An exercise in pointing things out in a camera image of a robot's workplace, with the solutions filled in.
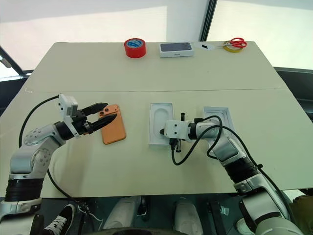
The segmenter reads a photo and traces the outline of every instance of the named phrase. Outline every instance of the orange phone case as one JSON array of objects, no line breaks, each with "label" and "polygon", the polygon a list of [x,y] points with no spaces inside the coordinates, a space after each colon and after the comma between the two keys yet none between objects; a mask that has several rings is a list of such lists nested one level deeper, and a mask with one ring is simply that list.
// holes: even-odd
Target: orange phone case
[{"label": "orange phone case", "polygon": [[106,106],[102,111],[99,112],[99,116],[103,117],[108,114],[117,114],[116,118],[105,127],[102,127],[102,141],[104,144],[121,141],[126,138],[126,132],[123,124],[120,109],[117,104]]}]

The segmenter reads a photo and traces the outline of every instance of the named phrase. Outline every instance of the red tape roll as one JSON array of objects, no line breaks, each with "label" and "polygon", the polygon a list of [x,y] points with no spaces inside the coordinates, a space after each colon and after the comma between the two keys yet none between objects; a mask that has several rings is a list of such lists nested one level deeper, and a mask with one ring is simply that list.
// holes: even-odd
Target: red tape roll
[{"label": "red tape roll", "polygon": [[140,58],[146,54],[146,43],[140,38],[131,38],[124,42],[126,55],[131,58]]}]

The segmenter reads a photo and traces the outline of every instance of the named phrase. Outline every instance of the wall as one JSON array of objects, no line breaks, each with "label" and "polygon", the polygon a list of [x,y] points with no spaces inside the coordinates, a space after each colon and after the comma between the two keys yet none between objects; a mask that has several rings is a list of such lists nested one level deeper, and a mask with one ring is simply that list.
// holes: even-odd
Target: wall
[{"label": "wall", "polygon": [[208,0],[0,0],[0,42],[32,70],[55,42],[197,41]]}]

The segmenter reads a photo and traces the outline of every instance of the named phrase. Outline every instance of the table surface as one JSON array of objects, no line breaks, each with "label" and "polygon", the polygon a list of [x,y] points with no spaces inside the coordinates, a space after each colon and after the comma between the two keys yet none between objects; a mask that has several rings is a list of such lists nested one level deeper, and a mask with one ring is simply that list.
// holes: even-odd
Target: table surface
[{"label": "table surface", "polygon": [[[157,43],[148,43],[140,59],[126,57],[122,43],[57,43],[0,118],[0,196],[24,118],[60,92],[74,96],[79,108],[119,104],[127,132],[125,140],[113,144],[104,145],[98,131],[56,150],[50,170],[72,196],[235,191],[220,163],[207,158],[205,141],[181,166],[173,165],[168,147],[149,147],[152,102],[173,102],[175,117],[184,111],[187,119],[203,117],[204,106],[229,107],[235,130],[281,189],[313,186],[308,177],[313,125],[254,42],[240,53],[196,48],[186,58],[160,58]],[[59,120],[57,101],[47,103],[33,114],[25,133]],[[183,143],[176,158],[190,146]],[[47,177],[42,196],[61,197]]]}]

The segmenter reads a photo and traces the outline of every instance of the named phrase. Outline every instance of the black sneaker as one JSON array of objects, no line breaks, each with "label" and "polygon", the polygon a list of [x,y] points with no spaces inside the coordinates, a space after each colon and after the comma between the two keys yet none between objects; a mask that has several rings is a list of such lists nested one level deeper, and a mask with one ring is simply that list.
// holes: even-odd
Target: black sneaker
[{"label": "black sneaker", "polygon": [[66,205],[60,214],[44,228],[50,235],[65,235],[70,229],[74,219],[75,207],[72,204]]}]

